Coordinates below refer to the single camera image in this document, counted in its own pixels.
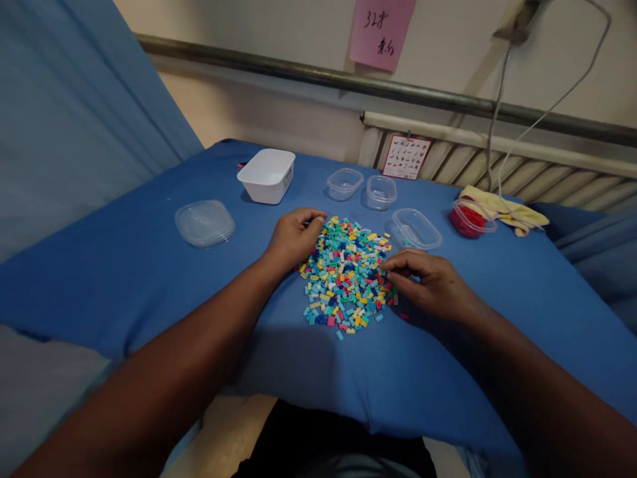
wire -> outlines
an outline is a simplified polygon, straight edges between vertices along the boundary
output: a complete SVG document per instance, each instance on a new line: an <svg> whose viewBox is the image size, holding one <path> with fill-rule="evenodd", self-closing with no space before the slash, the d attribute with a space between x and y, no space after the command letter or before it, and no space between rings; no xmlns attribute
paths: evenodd
<svg viewBox="0 0 637 478"><path fill-rule="evenodd" d="M529 131L531 131L535 126L538 125L539 122L541 122L544 118L546 118L555 108L557 108L557 106L569 95L573 92L573 90L575 88L577 88L579 86L579 84L584 81L584 79L589 75L589 73L591 72L591 70L593 69L593 66L595 65L595 62L597 61L597 56L599 55L599 52L602 48L602 45L604 44L604 40L606 40L606 36L608 35L608 31L610 30L610 26L612 24L612 17L610 16L610 13L608 13L608 11L602 7L601 5L599 5L597 2L595 2L594 0L583 0L586 3L592 5L595 9L597 9L600 13L602 13L602 15L604 15L604 17L606 18L606 27L604 28L604 33L602 33L602 36L599 40L599 43L597 44L597 47L595 49L595 53L593 54L593 58L591 59L591 63L589 64L589 67L587 68L587 70L584 72L584 74L579 78L579 80L577 80L575 82L575 84L570 87L568 89L568 91L566 91L566 93L564 93L564 95L562 95L562 97L560 97L559 100L557 100L553 106L551 106L542 116L540 116L537 121L535 123L533 123L532 125L530 125L520 136L518 136L515 141L513 142L513 144L511 145L511 148L509 148L509 151L507 152L506 156L504 157L504 160L502 161L502 164L500 165L500 168L498 169L498 196L500 196L500 200L502 201L502 204L504 204L506 206L506 208L508 209L509 213L511 214L511 217L515 220L517 220L518 222L521 222L523 225L529 227L529 228L535 228L536 225L522 220L519 217L517 217L513 211L511 211L511 208L508 206L508 204L504 201L504 198L502 197L502 169L504 168L504 165L506 164L506 161L509 159L509 156L511 155L511 151L513 151L514 147L520 142L520 140L525 137L527 135L527 133ZM488 155L487 155L487 168L488 168L488 173L489 173L489 191L491 191L491 142L492 142L492 136L493 136L493 131L494 131L494 124L496 122L497 119L497 115L498 115L498 110L500 109L500 105L499 103L502 100L502 92L504 91L504 84L506 81L506 66L508 63L508 59L509 59L509 53L511 51L511 44L509 44L509 49L507 50L506 56L504 57L504 66L502 68L502 80L500 82L500 93L498 95L498 101L496 103L496 109L494 110L494 115L493 115L493 119L491 121L491 128L489 129L489 138L488 138Z"/></svg>
<svg viewBox="0 0 637 478"><path fill-rule="evenodd" d="M506 83L506 67L509 63L509 57L511 56L511 49L512 45L509 43L509 47L506 49L506 55L504 55L504 64L502 65L502 79L500 80L500 91L498 92L498 99L496 100L496 109L493 111L493 118L491 119L491 125L489 126L489 138L486 142L486 170L489 174L489 193L493 191L493 172L491 171L491 166L493 165L493 151L491 148L491 142L493 140L493 131L496 127L496 119L498 119L500 105L502 104L502 94L504 93L504 84Z"/></svg>

bed rail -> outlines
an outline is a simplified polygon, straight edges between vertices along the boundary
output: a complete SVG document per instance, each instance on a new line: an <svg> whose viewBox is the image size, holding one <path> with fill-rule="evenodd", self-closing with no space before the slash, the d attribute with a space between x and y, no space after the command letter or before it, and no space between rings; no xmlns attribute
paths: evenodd
<svg viewBox="0 0 637 478"><path fill-rule="evenodd" d="M420 179L488 190L486 135L373 112L364 112L361 118L366 130L359 164L382 170L391 136L410 131L413 137L434 140ZM637 164L531 143L514 145L502 137L492 141L494 184L511 146L502 170L506 195L525 203L553 202L603 212L637 202Z"/></svg>

plastic lid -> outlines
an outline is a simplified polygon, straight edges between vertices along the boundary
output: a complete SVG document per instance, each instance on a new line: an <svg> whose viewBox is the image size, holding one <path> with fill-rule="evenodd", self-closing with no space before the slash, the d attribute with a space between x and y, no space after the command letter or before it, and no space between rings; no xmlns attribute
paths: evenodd
<svg viewBox="0 0 637 478"><path fill-rule="evenodd" d="M394 202L398 197L395 181L386 176L370 177L367 181L367 194L380 202Z"/></svg>
<svg viewBox="0 0 637 478"><path fill-rule="evenodd" d="M342 193L356 190L363 182L363 175L351 168L339 169L327 179L327 185Z"/></svg>
<svg viewBox="0 0 637 478"><path fill-rule="evenodd" d="M217 200L183 206L175 213L175 224L181 236L198 248L227 241L234 234L235 228L228 209Z"/></svg>
<svg viewBox="0 0 637 478"><path fill-rule="evenodd" d="M399 209L393 214L398 230L417 249L428 250L440 247L443 237L440 232L415 209Z"/></svg>
<svg viewBox="0 0 637 478"><path fill-rule="evenodd" d="M479 212L480 215L486 219L486 224L484 227L477 226L473 224L465 215L460 206L466 206L473 209L476 212ZM480 206L479 203L470 200L470 199L457 199L453 202L453 208L456 210L462 222L465 223L470 228L479 231L479 232L495 232L498 228L498 224L493 220L491 215L486 211L485 208Z"/></svg>

person's lap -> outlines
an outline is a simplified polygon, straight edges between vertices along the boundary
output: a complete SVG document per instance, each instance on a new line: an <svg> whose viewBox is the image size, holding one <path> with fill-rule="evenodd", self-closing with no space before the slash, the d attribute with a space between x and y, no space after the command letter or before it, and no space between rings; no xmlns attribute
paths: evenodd
<svg viewBox="0 0 637 478"><path fill-rule="evenodd" d="M398 463L422 478L436 476L431 456L420 438L399 439L371 435L364 426L344 416L306 410L278 400L251 457L236 477L294 476L312 462L329 457L366 455Z"/></svg>

pile of beads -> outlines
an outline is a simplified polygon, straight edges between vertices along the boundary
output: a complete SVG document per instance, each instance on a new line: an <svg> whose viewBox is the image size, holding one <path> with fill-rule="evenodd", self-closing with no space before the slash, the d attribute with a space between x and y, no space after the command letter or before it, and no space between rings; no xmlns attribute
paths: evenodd
<svg viewBox="0 0 637 478"><path fill-rule="evenodd" d="M486 219L483 218L479 212L476 212L467 206L461 205L460 212L454 208L449 213L449 220L456 230L466 238L476 239L484 234Z"/></svg>
<svg viewBox="0 0 637 478"><path fill-rule="evenodd" d="M377 236L358 222L331 218L318 237L316 248L299 273L307 279L305 295L310 305L303 315L310 325L338 327L336 335L368 326L372 316L377 322L387 305L397 304L398 296L386 274L378 266L391 251L389 234Z"/></svg>

